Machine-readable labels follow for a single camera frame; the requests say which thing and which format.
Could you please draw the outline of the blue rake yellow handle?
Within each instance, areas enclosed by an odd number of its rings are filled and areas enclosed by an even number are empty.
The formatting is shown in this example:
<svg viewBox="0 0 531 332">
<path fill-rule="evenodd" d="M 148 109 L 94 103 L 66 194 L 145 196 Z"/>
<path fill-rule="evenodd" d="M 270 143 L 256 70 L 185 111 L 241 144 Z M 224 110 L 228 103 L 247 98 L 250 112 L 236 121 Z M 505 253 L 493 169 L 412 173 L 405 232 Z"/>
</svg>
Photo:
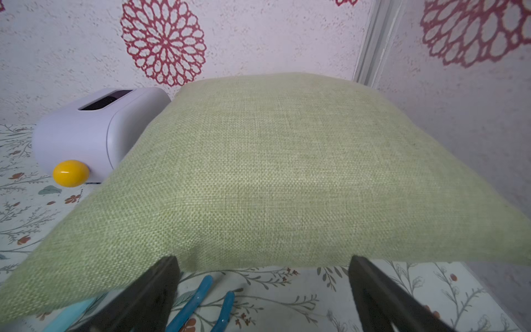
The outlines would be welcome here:
<svg viewBox="0 0 531 332">
<path fill-rule="evenodd" d="M 177 332 L 185 326 L 185 323 L 192 317 L 192 314 L 199 308 L 199 305 L 206 298 L 210 288 L 214 283 L 214 279 L 211 275 L 207 275 L 201 281 L 198 289 L 193 294 L 191 300 L 183 307 L 183 309 L 174 317 L 174 319 L 167 325 L 166 332 Z M 235 302 L 235 293 L 232 291 L 227 292 L 223 299 L 223 304 L 216 324 L 213 326 L 212 331 L 222 332 L 226 330 L 228 322 L 230 320 L 230 314 Z"/>
</svg>

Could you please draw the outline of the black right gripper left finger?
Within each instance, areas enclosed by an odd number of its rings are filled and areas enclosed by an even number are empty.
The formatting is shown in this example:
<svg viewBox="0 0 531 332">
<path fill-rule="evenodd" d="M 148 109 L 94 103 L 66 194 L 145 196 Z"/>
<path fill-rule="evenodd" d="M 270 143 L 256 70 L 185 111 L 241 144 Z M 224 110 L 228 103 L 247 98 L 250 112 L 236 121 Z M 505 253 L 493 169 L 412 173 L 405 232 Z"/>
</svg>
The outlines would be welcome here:
<svg viewBox="0 0 531 332">
<path fill-rule="evenodd" d="M 181 270 L 163 257 L 76 331 L 164 331 Z"/>
</svg>

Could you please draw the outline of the light blue fork white handle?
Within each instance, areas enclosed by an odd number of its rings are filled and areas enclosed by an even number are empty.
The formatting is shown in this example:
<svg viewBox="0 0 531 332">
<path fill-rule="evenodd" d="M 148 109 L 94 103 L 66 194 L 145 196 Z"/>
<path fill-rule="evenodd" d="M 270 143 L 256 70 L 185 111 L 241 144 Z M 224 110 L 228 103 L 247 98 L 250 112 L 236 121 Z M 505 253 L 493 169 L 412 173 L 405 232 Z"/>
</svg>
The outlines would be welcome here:
<svg viewBox="0 0 531 332">
<path fill-rule="evenodd" d="M 65 332 L 96 301 L 96 298 L 84 300 L 66 307 L 43 332 Z"/>
</svg>

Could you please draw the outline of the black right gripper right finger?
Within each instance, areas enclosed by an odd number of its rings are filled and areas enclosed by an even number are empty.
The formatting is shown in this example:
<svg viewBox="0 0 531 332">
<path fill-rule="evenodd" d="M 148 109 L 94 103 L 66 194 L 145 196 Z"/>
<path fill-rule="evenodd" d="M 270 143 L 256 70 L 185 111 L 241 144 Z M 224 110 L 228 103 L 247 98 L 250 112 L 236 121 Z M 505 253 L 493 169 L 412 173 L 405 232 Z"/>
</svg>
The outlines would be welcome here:
<svg viewBox="0 0 531 332">
<path fill-rule="evenodd" d="M 453 330 L 365 257 L 351 257 L 348 278 L 364 331 Z"/>
</svg>

